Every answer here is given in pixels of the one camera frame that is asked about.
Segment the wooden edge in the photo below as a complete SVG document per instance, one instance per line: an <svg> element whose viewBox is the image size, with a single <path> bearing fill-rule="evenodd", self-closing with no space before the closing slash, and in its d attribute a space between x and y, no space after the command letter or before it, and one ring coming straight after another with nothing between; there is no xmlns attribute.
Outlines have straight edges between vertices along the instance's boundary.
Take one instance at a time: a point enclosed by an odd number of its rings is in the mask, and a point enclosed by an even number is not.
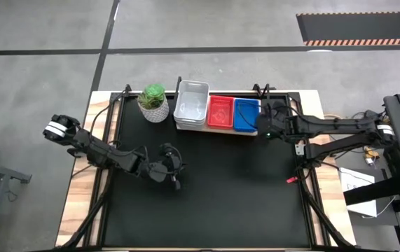
<svg viewBox="0 0 400 252"><path fill-rule="evenodd" d="M233 93L248 93L256 91L248 90L217 90L213 92L233 92ZM318 91L316 90L270 90L270 93L285 93L285 92L299 92L301 96L301 104L303 113L307 115L314 115L318 118L324 118L324 114L321 107L321 101L319 99ZM109 103L109 97L111 91L96 91L92 93L88 113L86 115L86 123L84 128L90 129L90 122L92 122L93 117L100 112ZM96 137L102 137L104 131L104 121L106 120L107 111L103 112L97 119L96 125L93 130L93 134ZM116 120L118 117L118 106L114 107L113 112L113 122L111 123L111 131L109 134L109 139L112 140L116 130ZM310 140L310 143L325 144L330 141L328 135L317 136ZM333 158L327 158L327 162L332 164L335 163ZM74 172L84 168L87 165L85 159L78 159L74 165ZM79 176L73 178L69 185L69 192L67 194L66 203L64 206L64 211L62 215L62 220L60 224L60 229L57 235L56 246L63 245L72 234L79 227L83 219L86 217L89 210L90 196L92 194L92 187L95 177L95 168L89 168ZM352 231L352 226L349 218L349 213L347 212L345 198L343 195L343 190L341 189L340 180L338 176L338 171L326 165L321 166L317 169L317 179L319 184L320 193L322 196L324 212L329 217L331 222L335 225L336 229L348 240L351 244L355 244L354 233ZM96 241L96 234L98 233L99 227L99 214L97 214L94 224L93 232L91 237L91 244ZM316 213L312 210L312 219L315 228L315 234L318 244L322 244L321 228L319 220Z"/></svg>

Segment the red object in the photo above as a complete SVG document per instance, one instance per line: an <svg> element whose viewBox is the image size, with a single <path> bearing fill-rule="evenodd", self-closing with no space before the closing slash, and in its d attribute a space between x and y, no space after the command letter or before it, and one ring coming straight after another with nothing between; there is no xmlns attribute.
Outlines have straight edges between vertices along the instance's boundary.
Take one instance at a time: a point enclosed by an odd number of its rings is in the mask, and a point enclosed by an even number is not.
<svg viewBox="0 0 400 252"><path fill-rule="evenodd" d="M289 179L287 179L287 183L293 183L294 181L297 181L298 177L291 177Z"/></svg>
<svg viewBox="0 0 400 252"><path fill-rule="evenodd" d="M234 97L211 95L207 112L207 125L231 130L234 123Z"/></svg>

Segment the succulent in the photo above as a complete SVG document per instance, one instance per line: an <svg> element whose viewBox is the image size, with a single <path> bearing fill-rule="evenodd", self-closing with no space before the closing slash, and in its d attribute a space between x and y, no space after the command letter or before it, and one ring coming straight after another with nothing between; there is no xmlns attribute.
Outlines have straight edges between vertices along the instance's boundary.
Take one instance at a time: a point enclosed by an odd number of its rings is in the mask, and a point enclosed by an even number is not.
<svg viewBox="0 0 400 252"><path fill-rule="evenodd" d="M161 84L152 84L139 94L137 101L144 109L157 109L163 104L164 98L164 87Z"/></svg>

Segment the potted plant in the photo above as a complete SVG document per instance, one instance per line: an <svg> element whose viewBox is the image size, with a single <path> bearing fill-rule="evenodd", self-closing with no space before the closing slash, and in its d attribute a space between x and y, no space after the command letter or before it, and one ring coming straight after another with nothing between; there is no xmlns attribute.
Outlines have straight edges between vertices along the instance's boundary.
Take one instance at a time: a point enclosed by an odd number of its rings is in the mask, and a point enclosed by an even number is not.
<svg viewBox="0 0 400 252"><path fill-rule="evenodd" d="M169 104L165 89L161 84L148 85L137 98L139 108L145 119L152 123L164 121L169 115Z"/></svg>

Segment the concrete floor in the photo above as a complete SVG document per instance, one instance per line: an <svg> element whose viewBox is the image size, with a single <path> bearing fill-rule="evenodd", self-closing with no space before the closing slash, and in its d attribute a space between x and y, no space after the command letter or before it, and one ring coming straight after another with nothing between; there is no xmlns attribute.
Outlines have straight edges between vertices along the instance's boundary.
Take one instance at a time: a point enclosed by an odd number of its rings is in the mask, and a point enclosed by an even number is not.
<svg viewBox="0 0 400 252"><path fill-rule="evenodd" d="M0 0L0 50L100 48L112 0ZM301 46L295 14L400 11L400 0L123 0L110 48L177 46ZM11 184L0 251L53 247L74 160L41 133L54 113L83 119L97 55L0 56L0 165L33 174ZM400 50L273 52L209 55L110 55L100 90L149 83L173 89L177 76L212 89L319 90L325 113L381 111L400 92ZM358 155L339 162L363 167ZM390 226L354 225L359 245L399 249Z"/></svg>

